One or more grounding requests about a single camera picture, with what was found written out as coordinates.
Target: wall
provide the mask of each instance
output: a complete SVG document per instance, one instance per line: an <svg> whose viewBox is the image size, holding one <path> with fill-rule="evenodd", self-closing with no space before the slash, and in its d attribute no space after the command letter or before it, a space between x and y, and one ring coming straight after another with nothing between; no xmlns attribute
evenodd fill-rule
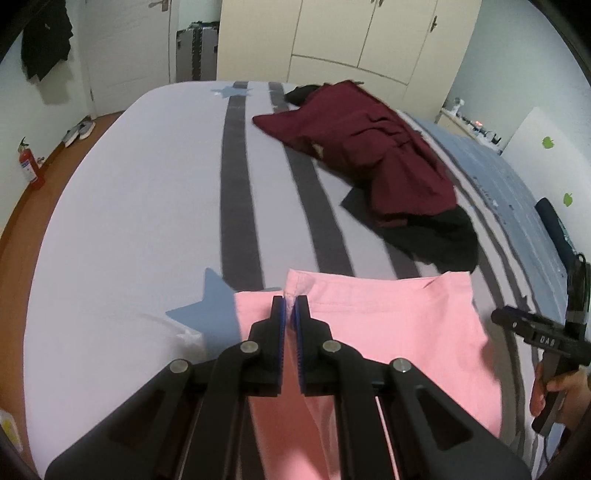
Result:
<svg viewBox="0 0 591 480"><path fill-rule="evenodd" d="M191 22L220 20L222 0L178 0L178 29L184 30Z"/></svg>
<svg viewBox="0 0 591 480"><path fill-rule="evenodd" d="M528 0L483 0L449 99L503 137L539 106L591 161L591 86L546 17Z"/></svg>
<svg viewBox="0 0 591 480"><path fill-rule="evenodd" d="M68 16L77 34L81 0L68 0ZM0 63L0 234L27 186L18 164L18 144L27 137L36 157L47 157L66 131L87 115L76 37L67 62L40 82L22 69L22 34Z"/></svg>

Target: door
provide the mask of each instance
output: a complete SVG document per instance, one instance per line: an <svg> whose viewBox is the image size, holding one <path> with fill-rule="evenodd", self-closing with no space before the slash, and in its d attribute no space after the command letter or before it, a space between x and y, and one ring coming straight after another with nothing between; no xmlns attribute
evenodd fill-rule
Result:
<svg viewBox="0 0 591 480"><path fill-rule="evenodd" d="M293 53L356 67L375 0L303 0Z"/></svg>
<svg viewBox="0 0 591 480"><path fill-rule="evenodd" d="M170 2L86 0L83 60L97 115L125 110L170 83Z"/></svg>
<svg viewBox="0 0 591 480"><path fill-rule="evenodd" d="M286 82L300 8L301 0L223 0L217 79Z"/></svg>
<svg viewBox="0 0 591 480"><path fill-rule="evenodd" d="M408 84L437 0L376 0L359 67Z"/></svg>
<svg viewBox="0 0 591 480"><path fill-rule="evenodd" d="M479 11L480 0L446 0L437 4L437 25L427 36L404 93L402 110L433 121L456 79Z"/></svg>

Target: bedsheet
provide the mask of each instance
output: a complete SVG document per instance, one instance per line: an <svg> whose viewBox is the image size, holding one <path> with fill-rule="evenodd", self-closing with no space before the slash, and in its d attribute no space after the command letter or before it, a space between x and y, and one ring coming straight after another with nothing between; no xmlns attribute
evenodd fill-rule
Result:
<svg viewBox="0 0 591 480"><path fill-rule="evenodd" d="M439 273L340 208L345 181L252 124L255 115L289 108L290 88L187 82L153 90L74 173L43 239L24 339L27 430L41 476L169 361L203 359L191 328L204 332L208 349L239 341L234 292L281 287L290 268L376 279ZM494 208L496 192L465 173L446 134L405 119L446 163L479 235L471 280L496 352L501 439L536 471L541 449L527 404L538 352L490 321L504 304L541 309L545 291L517 247L526 232L507 227L512 210ZM528 261L546 268L552 252L530 245L538 253ZM252 447L248 421L245 431ZM241 456L241 468L249 480L263 475L256 449Z"/></svg>

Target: wardrobe door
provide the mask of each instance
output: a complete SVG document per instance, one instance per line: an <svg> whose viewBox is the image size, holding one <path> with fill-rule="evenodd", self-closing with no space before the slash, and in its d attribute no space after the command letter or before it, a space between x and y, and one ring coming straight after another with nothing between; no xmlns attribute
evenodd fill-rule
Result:
<svg viewBox="0 0 591 480"><path fill-rule="evenodd" d="M356 67L379 0L303 0L293 53Z"/></svg>
<svg viewBox="0 0 591 480"><path fill-rule="evenodd" d="M439 0L437 26L427 36L402 110L433 121L460 69L479 10L480 0Z"/></svg>
<svg viewBox="0 0 591 480"><path fill-rule="evenodd" d="M301 0L223 0L218 80L284 82Z"/></svg>
<svg viewBox="0 0 591 480"><path fill-rule="evenodd" d="M379 98L390 108L400 108L406 85L375 73L358 70L354 67L332 61L309 59L294 56L288 81L298 85L308 83L337 83L343 80L363 82L362 88Z"/></svg>
<svg viewBox="0 0 591 480"><path fill-rule="evenodd" d="M359 68L408 83L433 24L437 0L376 0Z"/></svg>

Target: blue star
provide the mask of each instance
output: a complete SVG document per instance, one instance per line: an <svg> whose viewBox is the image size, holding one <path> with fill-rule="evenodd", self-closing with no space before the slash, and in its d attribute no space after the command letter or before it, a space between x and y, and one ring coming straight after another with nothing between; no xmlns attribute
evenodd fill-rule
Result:
<svg viewBox="0 0 591 480"><path fill-rule="evenodd" d="M215 359L242 340L232 288L211 268L205 269L203 300L166 312L173 320L201 332L207 358Z"/></svg>
<svg viewBox="0 0 591 480"><path fill-rule="evenodd" d="M224 88L212 88L212 92L215 92L217 95L222 95L222 98L228 98L233 96L242 96L247 97L251 94L248 93L251 89L250 88L236 88L229 85L226 85Z"/></svg>

